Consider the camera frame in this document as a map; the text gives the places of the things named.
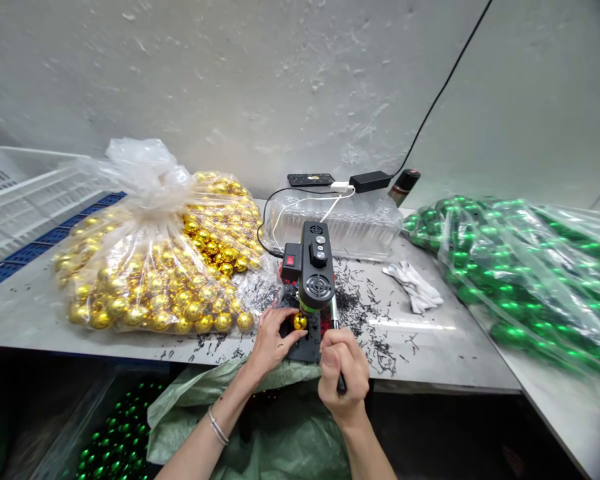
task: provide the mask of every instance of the finger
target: finger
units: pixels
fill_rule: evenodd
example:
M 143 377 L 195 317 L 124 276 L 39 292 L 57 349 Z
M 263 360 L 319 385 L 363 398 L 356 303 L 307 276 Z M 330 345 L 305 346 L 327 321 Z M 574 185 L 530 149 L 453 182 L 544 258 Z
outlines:
M 351 356 L 356 360 L 356 362 L 367 363 L 367 356 L 358 345 L 358 340 L 355 339 L 355 336 L 352 334 L 352 332 L 346 329 L 327 330 L 325 332 L 325 336 L 322 338 L 320 350 L 338 343 L 344 343 L 347 346 Z
M 290 348 L 300 340 L 302 337 L 306 336 L 309 332 L 306 330 L 294 330 L 286 337 L 282 339 L 282 344 L 285 346 L 285 355 L 289 352 Z
M 334 349 L 340 358 L 340 372 L 342 372 L 345 382 L 347 382 L 347 390 L 352 392 L 360 391 L 362 384 L 367 383 L 367 378 L 361 374 L 356 366 L 356 361 L 353 359 L 349 348 L 344 343 L 337 343 L 328 348 Z
M 320 383 L 325 386 L 325 392 L 328 395 L 335 394 L 338 388 L 338 378 L 340 378 L 340 356 L 334 347 L 325 348 L 320 358 L 320 368 L 322 369 L 322 379 Z
M 262 325 L 262 322 L 264 322 L 265 317 L 269 314 L 269 312 L 272 310 L 273 306 L 269 306 L 268 309 L 264 310 L 264 312 L 262 312 L 262 315 L 260 315 L 260 319 L 258 320 L 258 325 Z
M 295 315 L 299 311 L 300 310 L 298 310 L 298 309 L 276 309 L 276 310 L 272 310 L 271 314 L 267 318 L 267 321 L 270 321 L 270 322 L 275 323 L 278 326 L 280 326 L 280 325 L 282 325 L 282 322 L 284 322 L 285 318 L 289 317 L 290 315 Z

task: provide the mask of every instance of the concrete wall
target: concrete wall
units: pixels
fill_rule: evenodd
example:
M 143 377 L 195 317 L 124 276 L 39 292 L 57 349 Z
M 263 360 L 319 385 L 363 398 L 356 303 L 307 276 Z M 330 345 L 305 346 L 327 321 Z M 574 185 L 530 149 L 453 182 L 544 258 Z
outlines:
M 485 0 L 0 2 L 0 144 L 160 137 L 254 194 L 393 171 Z M 600 0 L 495 0 L 412 156 L 418 206 L 600 193 Z
M 412 207 L 465 192 L 600 208 L 600 0 L 495 0 L 412 158 Z

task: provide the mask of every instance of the metal workbench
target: metal workbench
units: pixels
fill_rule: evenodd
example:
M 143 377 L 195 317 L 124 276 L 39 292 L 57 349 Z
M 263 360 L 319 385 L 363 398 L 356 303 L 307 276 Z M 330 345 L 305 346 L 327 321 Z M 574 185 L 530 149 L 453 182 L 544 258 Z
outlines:
M 0 347 L 208 365 L 251 351 L 251 334 L 180 337 L 70 325 L 50 265 L 60 247 L 0 284 Z M 341 320 L 367 354 L 375 388 L 522 391 L 576 464 L 600 479 L 600 389 L 522 353 L 500 350 L 446 286 L 431 256 L 398 238 L 394 261 L 405 258 L 440 292 L 442 306 L 414 315 L 406 293 L 380 264 L 340 260 L 335 265 L 338 288 L 358 300 L 356 308 L 340 308 Z
M 233 333 L 196 337 L 148 332 L 89 331 L 69 324 L 55 292 L 51 258 L 62 244 L 0 284 L 0 347 L 16 347 L 185 363 L 220 364 L 248 355 L 255 336 Z M 380 264 L 339 261 L 336 272 L 377 314 L 360 318 L 342 312 L 371 360 L 376 379 L 432 383 L 445 387 L 516 392 L 519 384 L 471 314 L 438 276 L 431 258 L 398 239 L 396 253 L 409 257 L 442 294 L 444 304 L 424 316 L 410 312 L 409 300 Z

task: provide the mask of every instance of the wrist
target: wrist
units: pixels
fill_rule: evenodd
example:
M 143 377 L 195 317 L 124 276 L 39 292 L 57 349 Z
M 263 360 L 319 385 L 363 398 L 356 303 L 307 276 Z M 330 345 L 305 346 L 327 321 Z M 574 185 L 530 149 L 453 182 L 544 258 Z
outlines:
M 249 358 L 242 368 L 240 368 L 238 374 L 244 377 L 245 383 L 248 384 L 252 390 L 255 390 L 258 384 L 260 384 L 263 378 L 267 375 L 266 372 L 262 372 L 262 369 L 258 368 L 258 366 L 251 362 L 251 358 Z
M 333 415 L 333 419 L 343 434 L 354 433 L 369 425 L 369 418 L 365 411 L 364 401 L 358 402 L 355 406 L 350 407 L 345 411 L 336 412 Z

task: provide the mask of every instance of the hand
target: hand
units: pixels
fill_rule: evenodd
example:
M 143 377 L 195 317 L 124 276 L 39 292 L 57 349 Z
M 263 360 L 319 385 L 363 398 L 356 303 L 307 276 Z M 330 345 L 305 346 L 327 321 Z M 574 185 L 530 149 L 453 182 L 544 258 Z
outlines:
M 369 391 L 369 362 L 348 330 L 327 330 L 320 344 L 322 378 L 318 383 L 320 400 L 342 427 L 366 418 L 364 399 Z M 336 390 L 340 372 L 347 383 L 346 394 Z
M 262 379 L 276 368 L 288 354 L 291 346 L 304 337 L 306 330 L 294 330 L 285 338 L 280 336 L 280 325 L 285 318 L 298 313 L 298 309 L 272 309 L 269 307 L 262 315 L 258 334 L 247 365 L 254 375 Z

